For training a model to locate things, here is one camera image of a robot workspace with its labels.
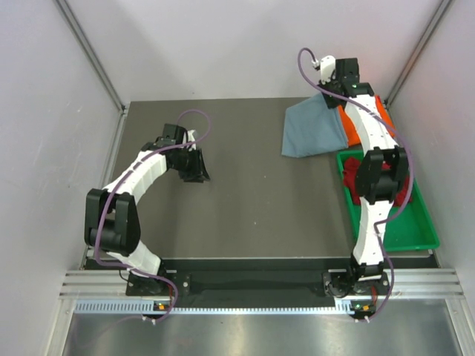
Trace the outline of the grey-blue t-shirt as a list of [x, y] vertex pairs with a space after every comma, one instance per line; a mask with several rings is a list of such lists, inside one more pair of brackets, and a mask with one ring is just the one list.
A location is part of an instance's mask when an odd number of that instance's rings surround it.
[[303, 158], [348, 147], [348, 138], [336, 108], [316, 94], [286, 109], [281, 154]]

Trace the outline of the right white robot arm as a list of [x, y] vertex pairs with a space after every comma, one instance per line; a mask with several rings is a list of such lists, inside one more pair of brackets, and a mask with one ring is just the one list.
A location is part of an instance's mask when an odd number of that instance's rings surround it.
[[358, 239], [346, 276], [350, 291], [366, 292], [384, 280], [384, 233], [390, 210], [409, 172], [406, 150], [394, 139], [382, 119], [370, 84], [359, 76], [356, 58], [320, 61], [319, 86], [328, 108], [341, 106], [360, 139], [364, 157], [356, 172], [355, 187], [361, 202]]

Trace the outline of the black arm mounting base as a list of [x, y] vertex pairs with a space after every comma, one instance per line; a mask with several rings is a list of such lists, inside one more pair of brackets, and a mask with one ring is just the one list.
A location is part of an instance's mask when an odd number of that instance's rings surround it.
[[383, 265], [376, 271], [370, 279], [358, 280], [359, 269], [344, 258], [166, 259], [159, 275], [174, 282], [183, 297], [206, 291], [282, 290], [342, 298], [386, 295], [390, 282]]

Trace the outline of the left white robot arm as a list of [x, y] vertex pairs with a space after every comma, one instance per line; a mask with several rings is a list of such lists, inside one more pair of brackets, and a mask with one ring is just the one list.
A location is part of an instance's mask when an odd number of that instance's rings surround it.
[[210, 180], [195, 130], [166, 124], [162, 135], [142, 146], [134, 161], [104, 188], [91, 189], [85, 202], [85, 244], [117, 259], [152, 294], [168, 287], [160, 257], [141, 240], [137, 205], [155, 181], [175, 170], [184, 182]]

